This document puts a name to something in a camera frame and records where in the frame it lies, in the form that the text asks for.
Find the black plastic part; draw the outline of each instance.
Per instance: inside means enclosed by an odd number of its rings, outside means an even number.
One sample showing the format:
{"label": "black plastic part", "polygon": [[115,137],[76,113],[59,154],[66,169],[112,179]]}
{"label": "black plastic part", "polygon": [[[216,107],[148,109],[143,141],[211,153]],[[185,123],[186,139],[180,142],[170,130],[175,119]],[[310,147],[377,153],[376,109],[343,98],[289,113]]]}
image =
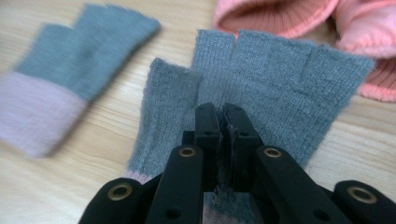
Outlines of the black plastic part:
{"label": "black plastic part", "polygon": [[351,223],[287,151],[278,147],[258,148],[255,169],[270,199],[264,198],[261,203],[273,204],[279,216],[277,223]]}
{"label": "black plastic part", "polygon": [[250,192],[254,173],[253,156],[256,149],[262,146],[262,140],[244,109],[225,104],[223,113],[227,122],[223,160],[228,161],[226,170],[229,170],[230,186],[236,192]]}
{"label": "black plastic part", "polygon": [[[139,182],[128,178],[118,178],[106,183],[88,204],[79,223],[144,223],[160,178],[159,175],[143,186]],[[110,199],[108,196],[110,190],[117,186],[120,186],[120,194],[125,193],[123,186],[131,187],[131,193],[121,200]]]}
{"label": "black plastic part", "polygon": [[396,204],[377,189],[359,181],[339,182],[332,199],[353,223],[396,223]]}
{"label": "black plastic part", "polygon": [[213,191],[217,185],[220,130],[215,107],[212,103],[195,108],[194,144],[205,153],[204,191]]}
{"label": "black plastic part", "polygon": [[257,223],[272,224],[278,223],[279,213],[276,211],[274,204],[268,197],[265,188],[262,186],[260,179],[255,178],[253,189],[249,195],[250,209],[256,216]]}
{"label": "black plastic part", "polygon": [[202,223],[204,152],[193,145],[172,150],[146,223]]}
{"label": "black plastic part", "polygon": [[194,145],[195,131],[184,131],[181,145]]}

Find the light wood surface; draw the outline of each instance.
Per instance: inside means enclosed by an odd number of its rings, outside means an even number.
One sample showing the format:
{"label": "light wood surface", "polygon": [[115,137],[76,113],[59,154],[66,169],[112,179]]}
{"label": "light wood surface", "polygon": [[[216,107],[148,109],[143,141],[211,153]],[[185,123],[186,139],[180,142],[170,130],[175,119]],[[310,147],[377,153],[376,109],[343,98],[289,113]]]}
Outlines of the light wood surface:
{"label": "light wood surface", "polygon": [[[161,31],[132,57],[53,156],[26,159],[0,143],[0,223],[78,222],[97,190],[125,171],[138,131],[149,64],[161,57],[190,66],[196,30],[210,28],[215,7],[214,0],[111,3],[158,19]],[[0,1],[0,74],[27,52],[43,23],[71,25],[83,5],[78,0]],[[334,41],[326,25],[306,37]],[[396,201],[396,104],[353,97],[306,171],[325,188],[356,179]]]}

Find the screw hole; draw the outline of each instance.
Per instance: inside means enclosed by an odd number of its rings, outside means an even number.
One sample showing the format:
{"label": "screw hole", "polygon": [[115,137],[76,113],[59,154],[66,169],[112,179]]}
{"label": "screw hole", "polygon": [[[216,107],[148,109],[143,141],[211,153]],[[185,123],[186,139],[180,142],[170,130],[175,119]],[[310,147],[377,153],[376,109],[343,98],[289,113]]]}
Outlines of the screw hole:
{"label": "screw hole", "polygon": [[181,212],[177,208],[169,208],[166,210],[166,217],[169,219],[177,219],[180,217],[180,215]]}
{"label": "screw hole", "polygon": [[355,200],[361,202],[361,203],[376,203],[377,198],[375,195],[368,191],[367,189],[363,189],[360,187],[349,187],[347,188],[348,194],[354,198]]}
{"label": "screw hole", "polygon": [[108,191],[107,197],[112,201],[119,201],[128,197],[131,193],[131,185],[129,185],[128,183],[120,183]]}
{"label": "screw hole", "polygon": [[178,152],[178,154],[182,157],[191,157],[195,155],[195,150],[190,147],[184,147]]}
{"label": "screw hole", "polygon": [[282,156],[282,152],[280,152],[279,150],[274,149],[274,148],[266,148],[264,150],[264,153],[268,157],[273,157],[273,158],[278,158],[278,157]]}
{"label": "screw hole", "polygon": [[314,210],[314,216],[317,219],[322,220],[322,221],[330,221],[331,220],[329,214],[327,214],[326,212],[324,212],[322,210],[318,210],[318,209]]}

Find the wood grain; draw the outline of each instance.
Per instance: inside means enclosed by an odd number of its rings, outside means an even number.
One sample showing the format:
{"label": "wood grain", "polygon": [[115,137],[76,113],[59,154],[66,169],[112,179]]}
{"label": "wood grain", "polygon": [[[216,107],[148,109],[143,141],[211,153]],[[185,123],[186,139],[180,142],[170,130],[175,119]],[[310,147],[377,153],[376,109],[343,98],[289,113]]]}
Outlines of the wood grain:
{"label": "wood grain", "polygon": [[[111,3],[158,19],[161,31],[132,57],[51,157],[25,159],[0,143],[0,223],[78,222],[97,190],[124,172],[138,131],[149,64],[161,57],[190,66],[196,30],[210,28],[215,6],[213,0]],[[71,25],[84,4],[78,0],[1,1],[0,74],[11,70],[27,52],[43,23]],[[305,36],[329,44],[334,37],[326,24]],[[396,201],[396,105],[353,97],[306,171],[325,188],[357,179]]]}

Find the pink glove cuff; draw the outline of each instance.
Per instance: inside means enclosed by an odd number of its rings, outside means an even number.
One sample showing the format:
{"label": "pink glove cuff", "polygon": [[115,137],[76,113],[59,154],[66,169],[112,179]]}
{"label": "pink glove cuff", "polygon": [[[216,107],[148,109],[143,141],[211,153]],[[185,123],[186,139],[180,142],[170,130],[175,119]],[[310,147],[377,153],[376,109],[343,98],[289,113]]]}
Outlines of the pink glove cuff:
{"label": "pink glove cuff", "polygon": [[337,48],[377,59],[396,55],[396,0],[340,0],[333,16]]}
{"label": "pink glove cuff", "polygon": [[237,35],[258,30],[288,38],[304,35],[326,21],[338,0],[219,0],[213,26]]}
{"label": "pink glove cuff", "polygon": [[379,60],[375,70],[358,88],[358,94],[384,102],[396,102],[396,58]]}
{"label": "pink glove cuff", "polygon": [[0,80],[0,139],[43,157],[64,138],[87,103],[46,80],[12,72]]}

